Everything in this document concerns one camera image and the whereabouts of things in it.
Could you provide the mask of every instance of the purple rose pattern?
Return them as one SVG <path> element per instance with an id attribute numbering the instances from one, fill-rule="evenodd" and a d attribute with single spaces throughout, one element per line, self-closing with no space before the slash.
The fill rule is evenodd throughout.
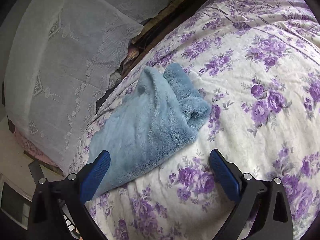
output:
<path id="1" fill-rule="evenodd" d="M 218 29 L 218 28 L 221 28 L 221 27 L 224 27 L 225 24 L 224 24 L 224 19 L 223 18 L 215 18 L 213 21 L 211 22 L 208 22 L 206 23 L 204 26 L 202 26 L 202 30 L 206 30 L 206 29 L 210 29 L 212 31 Z"/>
<path id="2" fill-rule="evenodd" d="M 184 43 L 184 42 L 190 40 L 190 38 L 191 38 L 194 34 L 196 34 L 196 32 L 194 32 L 194 31 L 191 31 L 191 32 L 189 32 L 189 33 L 185 33 L 185 32 L 182 33 L 180 42 L 181 42 L 181 43 Z"/>
<path id="3" fill-rule="evenodd" d="M 112 216 L 113 201 L 109 200 L 110 192 L 105 192 L 100 196 L 100 202 L 98 206 L 103 209 L 105 217 Z"/>
<path id="4" fill-rule="evenodd" d="M 242 102 L 241 105 L 245 113 L 251 114 L 254 127 L 249 128 L 248 132 L 252 133 L 254 137 L 257 134 L 257 130 L 262 126 L 266 126 L 269 122 L 271 127 L 275 126 L 276 115 L 281 110 L 286 114 L 292 104 L 281 93 L 281 91 L 284 91 L 285 85 L 280 83 L 276 77 L 266 85 L 254 75 L 251 85 L 242 83 L 241 86 L 243 89 L 250 90 L 251 95 L 255 98 L 252 104 Z"/>
<path id="5" fill-rule="evenodd" d="M 177 185 L 177 197 L 180 203 L 191 202 L 202 205 L 202 211 L 208 212 L 207 207 L 215 201 L 215 182 L 212 171 L 204 162 L 204 155 L 197 152 L 191 160 L 182 157 L 184 168 L 178 164 L 177 171 L 169 175 L 167 186 Z"/>
<path id="6" fill-rule="evenodd" d="M 207 51 L 211 45 L 221 46 L 221 38 L 215 37 L 210 39 L 209 37 L 203 38 L 201 41 L 194 40 L 188 47 L 186 47 L 181 54 L 182 58 L 192 60 L 197 58 L 201 53 Z"/>
<path id="7" fill-rule="evenodd" d="M 123 219 L 120 219 L 118 221 L 118 226 L 116 227 L 115 232 L 113 233 L 113 237 L 116 240 L 129 240 L 127 224 Z"/>
<path id="8" fill-rule="evenodd" d="M 219 72 L 224 70 L 232 70 L 232 64 L 238 59 L 232 59 L 233 50 L 229 49 L 225 53 L 220 53 L 219 55 L 214 55 L 209 63 L 204 64 L 204 68 L 199 70 L 199 74 L 204 73 L 209 74 L 209 76 L 216 76 Z"/>
<path id="9" fill-rule="evenodd" d="M 158 227 L 158 217 L 167 218 L 167 209 L 156 202 L 155 205 L 151 202 L 152 191 L 150 187 L 142 190 L 142 194 L 137 194 L 134 198 L 130 199 L 132 214 L 134 220 L 130 224 L 145 238 L 157 239 L 172 239 L 175 240 L 176 236 L 182 236 L 180 232 L 180 224 L 174 223 L 170 228 L 170 232 L 165 234 L 162 227 Z"/>
<path id="10" fill-rule="evenodd" d="M 223 131 L 224 129 L 221 127 L 220 123 L 220 114 L 221 111 L 227 111 L 229 110 L 229 107 L 234 104 L 234 102 L 230 102 L 228 100 L 227 103 L 222 103 L 220 106 L 218 105 L 218 101 L 220 99 L 224 98 L 225 96 L 228 96 L 228 92 L 226 91 L 225 93 L 221 93 L 220 89 L 215 89 L 213 91 L 213 98 L 212 98 L 212 105 L 211 105 L 211 112 L 209 116 L 209 123 L 208 123 L 208 128 L 210 129 L 208 141 L 214 141 L 216 138 L 216 135 L 219 133 L 219 131 Z"/>
<path id="11" fill-rule="evenodd" d="M 95 205 L 92 206 L 92 207 L 90 207 L 89 213 L 90 213 L 90 216 L 91 216 L 93 219 L 96 219 L 97 214 L 96 214 L 96 206 L 95 206 Z"/>
<path id="12" fill-rule="evenodd" d="M 307 77 L 302 77 L 301 80 L 308 84 L 308 86 L 303 86 L 304 91 L 309 94 L 304 98 L 303 106 L 307 119 L 311 120 L 314 117 L 317 103 L 320 102 L 320 72 L 316 69 L 315 72 L 309 73 Z"/>
<path id="13" fill-rule="evenodd" d="M 242 36 L 243 34 L 245 34 L 248 30 L 251 29 L 251 27 L 245 23 L 245 22 L 236 22 L 233 23 L 233 27 L 235 27 L 237 29 L 236 34 L 239 36 Z"/>
<path id="14" fill-rule="evenodd" d="M 267 177 L 269 179 L 278 177 L 282 180 L 290 205 L 293 225 L 302 226 L 303 220 L 315 217 L 320 210 L 319 190 L 314 192 L 308 182 L 305 182 L 305 179 L 311 179 L 320 171 L 320 154 L 316 152 L 305 156 L 300 169 L 295 173 L 295 165 L 289 163 L 289 155 L 292 153 L 293 148 L 289 148 L 288 143 L 284 142 L 278 153 L 279 158 L 272 163 L 274 171 L 267 173 Z M 312 206 L 315 207 L 315 214 L 310 214 Z"/>
<path id="15" fill-rule="evenodd" d="M 267 38 L 262 38 L 256 35 L 251 46 L 247 48 L 246 59 L 250 59 L 255 63 L 263 62 L 266 72 L 273 66 L 278 66 L 278 59 L 291 53 L 285 43 L 275 38 L 274 35 L 269 35 Z"/>

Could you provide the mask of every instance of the fabric fold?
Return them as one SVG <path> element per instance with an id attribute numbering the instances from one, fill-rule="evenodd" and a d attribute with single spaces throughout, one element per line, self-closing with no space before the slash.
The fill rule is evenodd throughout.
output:
<path id="1" fill-rule="evenodd" d="M 88 163 L 102 150 L 111 156 L 94 197 L 151 171 L 194 142 L 209 112 L 178 64 L 168 66 L 163 75 L 146 67 L 134 92 L 92 137 Z"/>

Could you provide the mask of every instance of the embroidered floral pattern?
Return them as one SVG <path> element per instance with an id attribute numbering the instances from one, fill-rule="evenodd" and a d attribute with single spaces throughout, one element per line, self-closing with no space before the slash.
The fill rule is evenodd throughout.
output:
<path id="1" fill-rule="evenodd" d="M 255 63 L 263 62 L 266 72 L 268 72 L 271 67 L 279 65 L 279 58 L 289 53 L 291 52 L 287 45 L 274 36 L 269 35 L 268 38 L 264 39 L 256 35 L 251 46 L 247 48 L 245 57 Z"/>
<path id="2" fill-rule="evenodd" d="M 275 78 L 271 79 L 271 82 L 266 85 L 262 83 L 257 76 L 252 79 L 251 85 L 241 84 L 244 89 L 248 89 L 251 95 L 255 98 L 253 104 L 248 102 L 242 102 L 241 108 L 245 113 L 251 112 L 251 119 L 254 122 L 254 128 L 248 129 L 248 132 L 256 136 L 257 130 L 262 126 L 266 126 L 271 123 L 271 127 L 276 126 L 276 115 L 280 111 L 287 112 L 292 102 L 282 95 L 281 91 L 284 91 L 285 85 L 281 84 L 279 80 Z"/>

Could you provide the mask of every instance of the purple flower print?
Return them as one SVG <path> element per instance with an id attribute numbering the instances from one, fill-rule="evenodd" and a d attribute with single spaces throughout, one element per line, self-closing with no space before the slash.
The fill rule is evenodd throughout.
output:
<path id="1" fill-rule="evenodd" d="M 86 146 L 83 148 L 83 152 L 89 152 L 89 145 L 86 145 Z"/>
<path id="2" fill-rule="evenodd" d="M 285 175 L 281 180 L 288 197 L 288 202 L 291 204 L 300 194 L 298 188 L 299 179 L 295 175 Z"/>
<path id="3" fill-rule="evenodd" d="M 282 52 L 285 50 L 285 48 L 286 48 L 286 45 L 283 42 L 281 41 L 273 42 L 271 51 L 273 52 L 273 54 L 277 55 L 278 57 L 281 57 Z"/>
<path id="4" fill-rule="evenodd" d="M 271 54 L 267 58 L 264 59 L 264 64 L 267 66 L 266 67 L 267 72 L 270 69 L 270 67 L 272 67 L 276 64 L 277 60 L 278 60 L 278 58 L 271 56 Z"/>
<path id="5" fill-rule="evenodd" d="M 215 46 L 217 46 L 217 48 L 220 48 L 220 47 L 221 47 L 221 44 L 222 44 L 221 38 L 220 38 L 220 37 L 215 37 L 213 44 L 214 44 Z"/>
<path id="6" fill-rule="evenodd" d="M 205 97 L 206 92 L 204 91 L 204 88 L 200 88 L 200 89 L 198 90 L 198 92 L 199 92 L 199 94 L 202 96 L 202 98 Z"/>
<path id="7" fill-rule="evenodd" d="M 89 213 L 92 216 L 92 218 L 95 219 L 97 217 L 96 206 L 91 207 L 90 210 L 89 210 Z"/>
<path id="8" fill-rule="evenodd" d="M 111 206 L 111 201 L 109 201 L 109 196 L 110 196 L 110 192 L 105 192 L 100 196 L 100 203 L 98 203 L 98 205 L 100 205 L 101 207 L 103 207 L 104 215 L 106 217 L 111 215 L 111 210 L 113 209 L 113 207 Z"/>
<path id="9" fill-rule="evenodd" d="M 210 47 L 211 42 L 212 41 L 209 41 L 209 40 L 203 40 L 201 42 L 200 41 L 194 42 L 192 49 L 199 52 L 199 53 L 202 53 Z"/>
<path id="10" fill-rule="evenodd" d="M 253 60 L 259 60 L 259 61 L 265 57 L 265 54 L 257 48 L 250 49 L 250 53 L 248 53 L 246 57 L 249 57 L 248 55 L 251 55 Z"/>
<path id="11" fill-rule="evenodd" d="M 200 20 L 202 17 L 201 13 L 196 13 L 194 14 L 192 17 L 190 17 L 188 20 L 185 21 L 185 29 L 188 29 L 190 27 L 192 27 L 193 25 L 195 25 L 195 23 Z"/>
<path id="12" fill-rule="evenodd" d="M 306 46 L 304 45 L 303 41 L 302 40 L 297 40 L 296 41 L 296 46 L 297 47 L 300 47 L 300 48 L 305 48 Z"/>
<path id="13" fill-rule="evenodd" d="M 93 135 L 93 129 L 91 128 L 88 132 L 87 132 L 87 138 L 90 139 Z"/>
<path id="14" fill-rule="evenodd" d="M 309 207 L 312 204 L 313 194 L 311 187 L 306 182 L 300 182 L 298 184 L 298 191 L 300 192 L 293 203 L 292 219 L 299 220 L 303 218 L 309 211 Z"/>
<path id="15" fill-rule="evenodd" d="M 268 38 L 262 39 L 256 35 L 252 45 L 247 48 L 246 59 L 255 61 L 255 63 L 263 62 L 266 66 L 266 72 L 277 64 L 279 58 L 286 56 L 289 52 L 286 44 L 269 35 Z"/>
<path id="16" fill-rule="evenodd" d="M 212 105 L 209 122 L 214 123 L 214 121 L 218 120 L 220 118 L 220 113 L 221 108 L 218 105 Z"/>
<path id="17" fill-rule="evenodd" d="M 264 94 L 264 87 L 263 85 L 253 85 L 253 87 L 251 88 L 251 94 L 257 98 L 260 99 L 262 97 L 262 95 Z"/>
<path id="18" fill-rule="evenodd" d="M 225 54 L 215 55 L 212 57 L 211 61 L 204 65 L 204 68 L 199 70 L 200 75 L 209 72 L 210 76 L 215 76 L 218 72 L 222 72 L 225 69 L 231 70 L 232 63 L 236 60 L 231 60 L 233 55 L 233 50 L 229 49 Z"/>
<path id="19" fill-rule="evenodd" d="M 163 48 L 156 51 L 156 53 L 153 55 L 153 57 L 146 62 L 147 66 L 153 67 L 154 64 L 158 62 L 159 59 L 163 57 Z"/>
<path id="20" fill-rule="evenodd" d="M 319 80 L 311 83 L 309 88 L 309 93 L 314 102 L 316 103 L 320 102 L 320 81 Z"/>
<path id="21" fill-rule="evenodd" d="M 160 217 L 163 217 L 163 218 L 167 218 L 168 217 L 167 209 L 163 205 L 160 205 L 158 202 L 156 202 L 155 210 L 158 212 L 158 215 Z"/>
<path id="22" fill-rule="evenodd" d="M 187 190 L 187 187 L 178 188 L 177 195 L 182 201 L 187 201 L 191 196 L 191 192 Z"/>
<path id="23" fill-rule="evenodd" d="M 250 111 L 250 106 L 248 106 L 246 103 L 242 103 L 241 108 L 244 110 L 245 113 L 248 113 Z"/>
<path id="24" fill-rule="evenodd" d="M 182 35 L 181 35 L 181 39 L 180 39 L 180 41 L 181 41 L 181 43 L 184 43 L 184 42 L 186 42 L 187 40 L 189 40 L 190 38 L 191 38 L 191 36 L 192 35 L 194 35 L 195 34 L 195 32 L 189 32 L 189 33 L 183 33 Z"/>
<path id="25" fill-rule="evenodd" d="M 193 41 L 190 46 L 185 48 L 183 53 L 181 54 L 183 58 L 187 58 L 189 60 L 195 59 L 201 53 L 205 52 L 207 49 L 210 48 L 211 43 L 213 40 L 204 38 L 202 41 Z"/>
<path id="26" fill-rule="evenodd" d="M 166 54 L 164 57 L 160 58 L 158 62 L 156 63 L 157 65 L 161 65 L 162 67 L 166 67 L 173 61 L 173 57 L 177 53 L 177 50 L 173 50 L 170 53 Z"/>
<path id="27" fill-rule="evenodd" d="M 138 223 L 140 231 L 145 236 L 153 235 L 158 228 L 158 221 L 155 216 L 148 217 L 145 221 Z"/>
<path id="28" fill-rule="evenodd" d="M 167 40 L 172 39 L 175 35 L 177 35 L 177 33 L 178 33 L 177 29 L 172 31 L 171 33 L 169 33 L 168 37 L 165 40 L 167 41 Z"/>
<path id="29" fill-rule="evenodd" d="M 305 156 L 302 160 L 300 172 L 302 175 L 311 178 L 320 171 L 319 152 Z"/>
<path id="30" fill-rule="evenodd" d="M 123 219 L 120 219 L 118 224 L 119 224 L 119 228 L 121 228 L 121 229 L 127 228 L 127 224 L 125 223 L 125 221 Z"/>
<path id="31" fill-rule="evenodd" d="M 149 202 L 143 198 L 132 201 L 132 206 L 133 213 L 141 219 L 147 218 L 154 209 Z"/>
<path id="32" fill-rule="evenodd" d="M 251 29 L 251 27 L 245 22 L 233 23 L 233 26 L 238 30 L 238 35 L 243 35 L 246 31 Z"/>
<path id="33" fill-rule="evenodd" d="M 185 186 L 189 186 L 193 183 L 193 176 L 196 174 L 196 170 L 186 167 L 179 171 L 179 182 Z"/>
<path id="34" fill-rule="evenodd" d="M 202 30 L 210 29 L 210 30 L 216 30 L 218 27 L 224 26 L 224 23 L 222 21 L 222 18 L 216 18 L 211 22 L 206 23 L 203 27 Z"/>
<path id="35" fill-rule="evenodd" d="M 264 51 L 271 51 L 271 49 L 272 49 L 272 42 L 271 42 L 270 39 L 262 40 L 262 41 L 259 42 L 258 47 L 259 47 L 261 50 L 264 50 Z"/>
<path id="36" fill-rule="evenodd" d="M 270 111 L 278 114 L 283 107 L 286 105 L 286 100 L 283 95 L 279 92 L 270 90 L 268 95 L 268 107 Z"/>
<path id="37" fill-rule="evenodd" d="M 156 202 L 156 205 L 152 205 L 151 202 L 151 189 L 150 187 L 146 187 L 142 190 L 142 194 L 135 195 L 134 198 L 130 199 L 132 214 L 134 215 L 134 219 L 130 224 L 137 231 L 139 231 L 143 238 L 146 239 L 162 239 L 164 236 L 163 228 L 158 228 L 158 220 L 157 217 L 167 218 L 167 209 L 161 205 L 159 202 Z M 119 221 L 120 235 L 123 239 L 127 239 L 128 233 L 127 230 L 122 230 L 124 228 L 125 222 Z M 170 228 L 170 233 L 174 232 L 174 228 Z"/>
<path id="38" fill-rule="evenodd" d="M 199 176 L 199 179 L 196 183 L 196 190 L 195 190 L 197 194 L 200 194 L 200 193 L 208 194 L 212 192 L 213 188 L 214 188 L 214 178 L 212 174 L 205 172 Z"/>
<path id="39" fill-rule="evenodd" d="M 306 176 L 310 175 L 310 167 L 309 167 L 308 161 L 305 161 L 305 160 L 302 161 L 301 173 L 305 174 Z"/>
<path id="40" fill-rule="evenodd" d="M 268 120 L 269 109 L 265 100 L 256 101 L 251 110 L 251 119 L 256 125 L 266 123 Z"/>
<path id="41" fill-rule="evenodd" d="M 319 204 L 319 192 L 317 191 L 316 197 L 313 198 L 312 188 L 308 186 L 307 182 L 301 182 L 300 179 L 304 176 L 311 178 L 312 175 L 319 172 L 320 163 L 318 160 L 320 154 L 317 152 L 305 156 L 297 174 L 293 174 L 295 173 L 294 165 L 289 163 L 289 147 L 287 147 L 286 142 L 282 145 L 282 149 L 278 155 L 279 159 L 273 163 L 273 167 L 276 169 L 273 178 L 279 177 L 282 180 L 288 197 L 292 220 L 295 221 L 295 223 L 299 223 L 301 219 L 310 216 L 309 208 L 311 205 L 316 206 Z"/>
<path id="42" fill-rule="evenodd" d="M 121 234 L 121 238 L 120 238 L 121 240 L 129 240 L 129 236 L 128 236 L 128 233 L 127 232 L 123 232 L 122 234 Z"/>
<path id="43" fill-rule="evenodd" d="M 282 149 L 278 153 L 280 159 L 287 157 L 288 154 L 289 154 L 289 148 L 288 147 L 282 147 Z"/>
<path id="44" fill-rule="evenodd" d="M 174 179 L 174 181 L 171 181 L 169 178 L 169 188 L 178 185 L 177 197 L 181 201 L 191 201 L 195 205 L 208 206 L 210 204 L 209 199 L 213 197 L 211 193 L 215 188 L 215 182 L 209 165 L 203 163 L 203 154 L 197 152 L 197 156 L 191 160 L 187 156 L 182 156 L 182 160 L 186 166 L 182 168 L 179 163 L 178 170 L 187 170 L 187 168 L 193 170 L 193 178 L 188 186 L 183 184 L 182 187 L 180 186 L 181 182 L 179 178 Z"/>
<path id="45" fill-rule="evenodd" d="M 169 175 L 169 180 L 170 180 L 170 183 L 173 183 L 173 180 L 176 178 L 176 174 L 175 173 L 172 173 L 171 175 Z"/>
<path id="46" fill-rule="evenodd" d="M 251 111 L 251 119 L 254 121 L 254 128 L 247 129 L 255 137 L 257 130 L 262 125 L 270 123 L 271 127 L 277 125 L 276 114 L 283 110 L 287 114 L 287 109 L 290 108 L 292 102 L 279 92 L 285 89 L 285 84 L 282 84 L 275 78 L 271 79 L 269 85 L 263 83 L 256 75 L 252 78 L 251 85 L 242 83 L 241 86 L 245 90 L 250 90 L 251 95 L 257 99 L 253 104 L 242 102 L 241 108 L 247 113 Z"/>
<path id="47" fill-rule="evenodd" d="M 132 92 L 133 92 L 133 86 L 130 85 L 124 94 L 127 95 L 127 94 L 131 94 Z"/>

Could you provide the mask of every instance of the white comforter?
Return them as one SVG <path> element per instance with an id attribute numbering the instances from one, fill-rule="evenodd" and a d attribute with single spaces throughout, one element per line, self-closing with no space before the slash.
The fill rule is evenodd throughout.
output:
<path id="1" fill-rule="evenodd" d="M 179 63 L 212 111 L 195 143 L 88 203 L 107 238 L 212 239 L 233 207 L 208 167 L 217 148 L 242 172 L 282 179 L 300 239 L 320 207 L 319 34 L 303 0 L 208 0 L 151 50 L 103 104 L 69 171 L 146 65 Z"/>

